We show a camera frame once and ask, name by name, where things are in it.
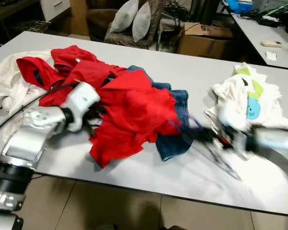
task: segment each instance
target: gray pillow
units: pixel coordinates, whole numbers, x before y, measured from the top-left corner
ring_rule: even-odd
[[[139,9],[139,0],[129,0],[115,14],[110,33],[120,33],[126,30],[134,20]]]
[[[132,36],[134,42],[138,42],[139,40],[145,37],[150,26],[151,17],[152,13],[150,10],[149,3],[146,2],[140,8],[133,21]]]

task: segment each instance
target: white garment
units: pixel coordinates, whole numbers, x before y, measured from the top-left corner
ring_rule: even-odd
[[[17,66],[16,59],[23,57],[41,58],[49,65],[53,66],[53,59],[50,50],[30,51],[12,54],[0,63],[0,108],[15,113],[24,104],[40,96],[45,90],[26,82]],[[3,131],[3,141],[8,138],[21,126],[23,115],[20,113],[10,121]]]
[[[288,119],[283,117],[283,111],[280,107],[278,99],[281,93],[277,85],[266,83],[267,76],[259,74],[256,69],[250,67],[246,63],[235,66],[236,73],[241,69],[247,69],[248,74],[238,73],[231,78],[226,79],[222,84],[216,84],[212,90],[218,96],[217,106],[206,110],[206,114],[216,121],[218,108],[224,104],[230,104],[235,112],[231,119],[236,121],[245,121],[239,128],[245,129],[251,124],[260,124],[266,127],[286,127],[288,128]],[[254,93],[256,81],[263,89],[259,98],[256,99],[260,105],[260,113],[255,119],[247,119],[248,111],[248,93]]]

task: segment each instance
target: red clothing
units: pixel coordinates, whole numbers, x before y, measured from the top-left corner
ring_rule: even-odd
[[[17,60],[20,72],[27,82],[45,90],[77,80],[96,89],[107,113],[102,116],[102,125],[95,129],[96,136],[89,140],[93,142],[90,154],[101,167],[141,151],[141,145],[146,141],[155,142],[158,133],[177,134],[172,125],[173,122],[179,124],[175,99],[168,90],[152,88],[143,71],[127,72],[125,68],[108,65],[77,46],[54,49],[51,55],[59,72],[33,57]],[[114,80],[102,87],[107,77]],[[60,105],[71,90],[59,90],[39,103]]]

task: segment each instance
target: tiled floor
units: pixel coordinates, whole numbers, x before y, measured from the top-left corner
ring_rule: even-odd
[[[24,230],[288,230],[288,218],[110,186],[42,177],[34,179],[18,215]]]

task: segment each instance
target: blue cartoon character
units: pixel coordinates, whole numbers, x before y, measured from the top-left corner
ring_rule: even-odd
[[[255,120],[259,117],[261,106],[258,103],[260,96],[263,94],[263,87],[255,80],[252,80],[255,92],[248,92],[248,107],[246,110],[246,117],[249,120]]]

